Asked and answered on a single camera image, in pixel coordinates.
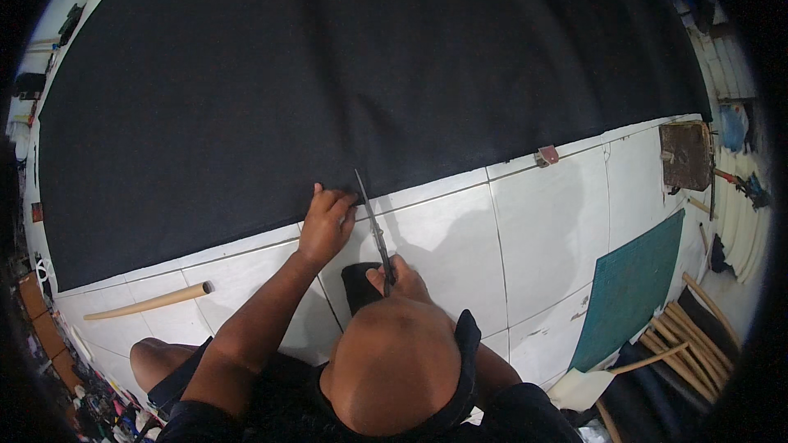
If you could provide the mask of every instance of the black t-shirt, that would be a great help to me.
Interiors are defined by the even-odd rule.
[[[311,368],[277,355],[255,381],[243,420],[209,404],[182,401],[172,408],[170,423],[157,441],[580,441],[547,394],[531,383],[498,393],[480,426],[463,423],[476,401],[475,360],[481,338],[470,311],[459,316],[454,336],[460,354],[454,396],[438,413],[401,434],[370,438],[347,428],[320,390],[325,365]]]
[[[547,398],[532,383],[521,383],[503,390],[492,401],[479,426],[464,422],[442,434],[419,441],[525,441],[579,442],[580,437]],[[370,438],[345,427],[327,423],[317,428],[306,420],[292,418],[288,428],[250,429],[246,424],[209,404],[183,401],[172,411],[172,418],[157,443],[244,441],[396,441],[391,438]]]

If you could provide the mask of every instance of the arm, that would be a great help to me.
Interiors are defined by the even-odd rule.
[[[394,255],[391,264],[396,278],[391,290],[393,297],[407,297],[439,308],[429,297],[424,279],[411,269],[401,256]],[[383,278],[383,267],[377,271],[373,269],[367,271],[367,280],[378,289],[380,294],[383,293]],[[522,383],[522,379],[509,363],[486,345],[479,343],[479,349],[476,351],[476,382],[479,387],[477,406],[486,411],[498,392]]]
[[[235,417],[243,414],[252,381],[279,348],[301,298],[348,242],[355,198],[314,185],[298,250],[222,325],[181,400],[205,402]]]

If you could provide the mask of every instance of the scissors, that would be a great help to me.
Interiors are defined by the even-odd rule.
[[[375,220],[375,213],[372,212],[372,206],[369,205],[369,198],[367,197],[367,191],[364,190],[361,175],[359,175],[358,170],[354,171],[355,177],[359,179],[359,187],[361,187],[361,194],[364,197],[364,207],[367,209],[367,215],[369,215],[369,228],[371,228],[372,237],[375,239],[375,244],[378,246],[380,260],[383,262],[383,271],[385,275],[385,279],[383,280],[383,297],[389,297],[395,282],[392,266],[389,263],[389,252],[386,250],[385,241],[383,241],[383,231],[380,229],[380,226],[378,226],[378,221]]]

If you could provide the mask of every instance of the wooden stick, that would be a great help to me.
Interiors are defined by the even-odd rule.
[[[692,329],[684,324],[684,320],[682,320],[681,317],[679,317],[676,312],[673,311],[673,309],[666,308],[665,315],[663,315],[663,317],[660,319],[665,324],[665,326],[669,329],[672,329],[679,338],[689,340],[691,344],[695,345],[695,348],[703,353],[704,358],[714,369],[715,373],[717,373],[722,379],[728,379],[728,371],[725,369],[722,362],[717,359],[712,350],[706,347],[704,341],[698,337],[698,335],[693,332]]]
[[[681,320],[683,321],[684,325],[687,328],[689,328],[693,333],[695,333],[695,335],[699,339],[702,339],[703,344],[711,352],[714,353],[714,356],[716,356],[717,359],[719,359],[719,361],[725,366],[725,369],[727,370],[728,373],[730,373],[730,372],[732,372],[734,370],[734,364],[731,362],[730,359],[728,359],[728,356],[725,356],[725,353],[722,352],[722,350],[720,350],[719,347],[717,347],[717,344],[715,344],[714,341],[712,339],[710,339],[709,336],[706,335],[706,333],[703,330],[700,329],[700,327],[695,325],[695,322],[692,321],[690,316],[687,315],[686,311],[684,311],[684,308],[682,308],[682,306],[680,304],[678,304],[678,303],[669,303],[667,305],[667,307],[668,307],[668,309],[673,309],[673,311],[676,314],[678,314],[678,317],[681,318]]]
[[[725,381],[727,380],[727,371],[723,368],[723,365],[720,364],[717,359],[714,359],[716,365],[712,364],[709,359],[713,359],[714,355],[711,352],[705,351],[702,348],[702,344],[698,344],[693,337],[685,330],[684,328],[680,327],[671,317],[667,314],[667,310],[665,310],[665,315],[660,317],[662,323],[665,324],[669,330],[675,333],[676,337],[681,340],[685,340],[689,342],[689,350],[693,353],[695,358],[701,363],[701,366],[706,370],[708,376],[714,382],[715,389],[720,391],[723,389],[725,385]]]
[[[636,363],[627,364],[626,366],[622,366],[622,367],[619,367],[619,368],[613,368],[612,370],[608,370],[608,371],[610,371],[613,374],[627,373],[629,371],[636,370],[638,368],[643,368],[644,366],[648,366],[651,363],[656,363],[657,361],[661,361],[662,359],[665,359],[668,356],[672,356],[676,352],[681,351],[683,349],[686,349],[689,346],[690,346],[689,342],[684,342],[683,344],[677,345],[673,349],[668,349],[666,351],[663,351],[663,352],[657,354],[656,356],[651,356],[650,358],[646,358],[646,359],[643,359],[641,361],[637,361]]]
[[[662,350],[660,344],[662,343],[656,338],[656,334],[649,330],[641,336],[640,342],[655,354]],[[668,366],[670,366],[679,376],[681,376],[687,383],[689,383],[704,399],[714,404],[716,397],[711,393],[700,380],[690,373],[687,367],[678,361],[675,357],[667,357],[663,359]]]
[[[708,240],[706,232],[703,231],[703,222],[698,222],[697,225],[701,228],[701,240],[703,240],[703,254],[708,255]]]
[[[734,327],[731,327],[731,323],[728,322],[728,319],[723,315],[723,312],[719,310],[719,308],[717,308],[717,305],[714,304],[712,298],[708,297],[708,294],[706,294],[706,292],[703,289],[701,289],[701,287],[697,284],[697,282],[695,282],[695,279],[693,279],[692,276],[690,276],[686,272],[682,274],[682,279],[684,279],[684,282],[686,282],[687,285],[693,291],[695,291],[695,293],[698,296],[701,297],[701,300],[704,301],[704,303],[709,307],[709,309],[712,310],[714,316],[716,316],[717,320],[719,320],[720,323],[723,324],[723,327],[725,327],[725,330],[728,332],[728,335],[730,335],[731,339],[733,339],[734,344],[736,345],[736,349],[741,350],[739,346],[742,345],[742,342],[739,340],[738,335],[736,335],[736,331],[734,330]]]
[[[662,323],[662,321],[660,321],[660,319],[656,319],[656,318],[651,319],[651,324],[654,325],[654,328],[659,333],[662,334],[665,340],[667,340],[671,344],[676,345],[681,343],[681,341],[677,339],[675,335],[673,335],[673,332],[671,332],[667,327],[665,327],[665,325]],[[695,358],[693,358],[692,355],[689,354],[687,351],[681,351],[679,355],[682,357],[682,359],[684,359],[684,362],[686,363],[687,366],[689,366],[689,369],[693,373],[695,373],[695,376],[699,380],[701,380],[701,383],[703,383],[706,386],[706,388],[709,389],[709,391],[713,393],[715,396],[719,395],[717,393],[716,386],[712,382],[712,379],[708,377],[706,372],[703,370],[703,368],[701,368],[701,365],[697,363]]]
[[[599,410],[599,415],[602,416],[602,422],[605,423],[605,428],[607,428],[607,432],[610,434],[610,439],[613,443],[623,443],[621,435],[618,434],[618,429],[616,429],[616,425],[613,424],[613,418],[610,416],[610,412],[608,412],[602,404],[602,400],[596,401],[596,408]]]
[[[695,197],[690,197],[689,199],[687,199],[687,202],[692,203],[695,207],[707,213],[710,218],[717,219],[717,214],[713,214],[712,209],[708,208],[708,206],[705,203],[698,201]]]
[[[668,345],[664,343],[662,338],[659,335],[656,334],[656,331],[654,331],[654,330],[646,330],[643,334],[647,338],[649,338],[649,339],[654,341],[656,346],[660,349],[660,352],[670,349],[668,347]],[[680,358],[678,356],[673,356],[671,359],[673,359],[676,363],[681,364],[685,369],[687,369],[687,370],[690,369],[690,367],[687,366],[686,363],[684,362],[684,359],[682,359],[682,358]]]
[[[102,311],[100,313],[91,313],[90,315],[83,316],[83,320],[101,320],[112,319],[116,316],[131,315],[132,313],[139,313],[140,311],[148,311],[154,308],[161,308],[168,304],[180,303],[185,300],[193,300],[205,296],[211,292],[207,282],[183,288],[182,290],[173,291],[162,296],[151,298],[150,300],[140,301],[139,303],[123,306],[122,308],[115,308],[114,310]]]

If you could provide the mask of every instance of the wooden board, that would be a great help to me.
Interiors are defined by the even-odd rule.
[[[52,359],[52,367],[57,372],[58,376],[63,380],[63,383],[69,388],[71,393],[76,394],[74,387],[82,384],[80,377],[74,374],[71,367],[74,366],[74,358],[68,350],[64,350]]]
[[[712,183],[711,133],[703,122],[660,126],[663,180],[669,187],[702,192]]]
[[[55,327],[50,315],[41,315],[33,320],[33,328],[49,359],[54,359],[55,356],[65,349],[63,339],[60,337],[60,333],[57,331],[57,327]]]
[[[30,315],[30,320],[35,320],[46,312],[46,305],[41,297],[35,272],[31,272],[19,280],[19,293],[22,296],[22,303],[25,304],[27,314]]]

